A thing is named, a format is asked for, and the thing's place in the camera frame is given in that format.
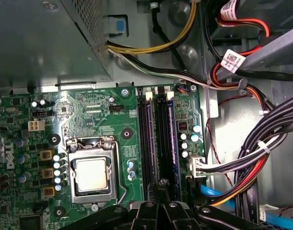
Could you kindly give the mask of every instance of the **white wire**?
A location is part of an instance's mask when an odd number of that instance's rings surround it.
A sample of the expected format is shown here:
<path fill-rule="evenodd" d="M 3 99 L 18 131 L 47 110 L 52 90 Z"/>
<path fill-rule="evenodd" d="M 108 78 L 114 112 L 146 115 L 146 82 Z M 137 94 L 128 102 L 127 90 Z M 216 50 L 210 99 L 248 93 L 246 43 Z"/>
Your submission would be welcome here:
<path fill-rule="evenodd" d="M 275 137 L 272 137 L 267 143 L 266 143 L 266 146 L 269 146 L 270 144 L 272 144 L 277 138 L 279 137 L 279 135 L 275 136 Z M 226 164 L 229 164 L 229 163 L 232 163 L 232 162 L 239 162 L 240 160 L 243 160 L 245 158 L 248 158 L 248 157 L 251 157 L 252 155 L 255 155 L 255 154 L 259 154 L 261 151 L 263 151 L 264 148 L 258 148 L 257 150 L 255 150 L 254 152 L 248 154 L 247 156 L 245 157 L 242 157 L 242 158 L 239 158 L 237 160 L 234 160 L 234 161 L 230 161 L 230 162 L 227 162 L 227 163 L 223 163 L 223 164 L 204 164 L 202 162 L 197 162 L 197 164 L 199 165 L 199 169 L 200 170 L 203 170 L 203 169 L 216 169 L 217 167 L 220 167 L 220 166 L 224 166 Z"/>
<path fill-rule="evenodd" d="M 221 89 L 221 88 L 217 88 L 217 87 L 213 87 L 213 86 L 209 86 L 207 84 L 198 82 L 190 77 L 184 76 L 184 75 L 180 75 L 180 74 L 168 74 L 168 73 L 156 73 L 156 72 L 152 72 L 149 71 L 145 68 L 142 68 L 138 65 L 136 65 L 135 63 L 133 63 L 132 61 L 130 61 L 129 59 L 127 59 L 125 56 L 123 56 L 122 54 L 116 53 L 111 49 L 108 49 L 109 52 L 111 52 L 112 54 L 116 55 L 117 57 L 124 59 L 125 61 L 127 61 L 131 66 L 133 66 L 135 69 L 139 70 L 140 72 L 143 72 L 145 74 L 150 74 L 150 75 L 154 75 L 154 76 L 159 76 L 159 77 L 166 77 L 166 78 L 177 78 L 177 79 L 183 79 L 186 81 L 190 81 L 192 83 L 195 83 L 197 85 L 202 86 L 203 88 L 209 88 L 212 90 L 227 90 L 227 89 Z"/>

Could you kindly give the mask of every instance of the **perforated metal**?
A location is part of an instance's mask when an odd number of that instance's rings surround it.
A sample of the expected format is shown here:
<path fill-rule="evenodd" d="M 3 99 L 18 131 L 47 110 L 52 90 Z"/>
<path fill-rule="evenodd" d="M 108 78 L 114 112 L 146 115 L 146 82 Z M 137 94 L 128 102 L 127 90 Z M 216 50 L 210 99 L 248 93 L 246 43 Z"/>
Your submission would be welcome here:
<path fill-rule="evenodd" d="M 72 0 L 81 20 L 96 44 L 95 53 L 102 65 L 108 64 L 108 52 L 105 48 L 102 0 Z"/>

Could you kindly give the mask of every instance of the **sticker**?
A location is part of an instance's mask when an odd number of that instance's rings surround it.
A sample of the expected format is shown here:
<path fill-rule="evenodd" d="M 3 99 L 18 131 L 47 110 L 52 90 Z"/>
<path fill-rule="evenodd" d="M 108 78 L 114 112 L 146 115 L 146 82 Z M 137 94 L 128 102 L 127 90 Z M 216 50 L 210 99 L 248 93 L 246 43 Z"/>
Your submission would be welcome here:
<path fill-rule="evenodd" d="M 223 60 L 221 61 L 221 66 L 232 73 L 235 73 L 245 59 L 246 58 L 244 56 L 228 49 L 223 57 Z"/>
<path fill-rule="evenodd" d="M 266 211 L 267 210 L 277 210 L 277 209 L 279 209 L 279 208 L 271 206 L 271 205 L 268 205 L 268 204 L 260 205 L 259 206 L 259 218 L 260 218 L 260 220 L 266 222 L 266 219 L 267 219 Z"/>
<path fill-rule="evenodd" d="M 221 8 L 221 15 L 223 18 L 234 21 L 237 20 L 235 9 L 237 0 L 231 0 Z"/>

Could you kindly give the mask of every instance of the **white label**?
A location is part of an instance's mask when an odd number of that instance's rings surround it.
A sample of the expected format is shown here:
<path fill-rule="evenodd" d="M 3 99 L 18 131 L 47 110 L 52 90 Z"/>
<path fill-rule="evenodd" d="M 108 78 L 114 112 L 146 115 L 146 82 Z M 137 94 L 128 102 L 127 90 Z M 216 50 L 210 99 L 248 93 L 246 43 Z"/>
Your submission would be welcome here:
<path fill-rule="evenodd" d="M 221 66 L 225 69 L 235 73 L 236 70 L 242 65 L 246 58 L 240 54 L 228 49 L 225 53 L 223 60 L 221 61 Z"/>
<path fill-rule="evenodd" d="M 7 169 L 14 169 L 13 143 L 10 143 L 9 145 L 7 145 L 5 147 L 6 147 L 6 149 L 9 149 L 6 151 L 6 159 L 7 159 L 6 167 L 7 167 Z"/>
<path fill-rule="evenodd" d="M 235 9 L 237 0 L 231 0 L 221 8 L 221 15 L 223 18 L 234 21 L 237 20 Z"/>
<path fill-rule="evenodd" d="M 266 214 L 266 211 L 267 210 L 277 210 L 279 209 L 278 207 L 274 207 L 274 206 L 271 206 L 271 205 L 260 205 L 259 206 L 259 218 L 261 221 L 266 221 L 267 219 L 267 214 Z"/>

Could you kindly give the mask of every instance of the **white connector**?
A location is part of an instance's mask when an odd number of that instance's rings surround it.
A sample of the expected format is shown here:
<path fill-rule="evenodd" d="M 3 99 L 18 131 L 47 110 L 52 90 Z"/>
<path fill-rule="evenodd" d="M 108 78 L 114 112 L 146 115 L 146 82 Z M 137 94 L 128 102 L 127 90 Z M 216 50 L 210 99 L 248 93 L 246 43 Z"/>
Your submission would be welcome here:
<path fill-rule="evenodd" d="M 199 170 L 199 162 L 205 163 L 205 157 L 193 154 L 188 158 L 188 168 L 194 178 L 206 177 L 206 175 L 203 175 L 204 172 Z"/>
<path fill-rule="evenodd" d="M 28 122 L 28 131 L 44 131 L 45 130 L 45 121 L 29 121 Z"/>

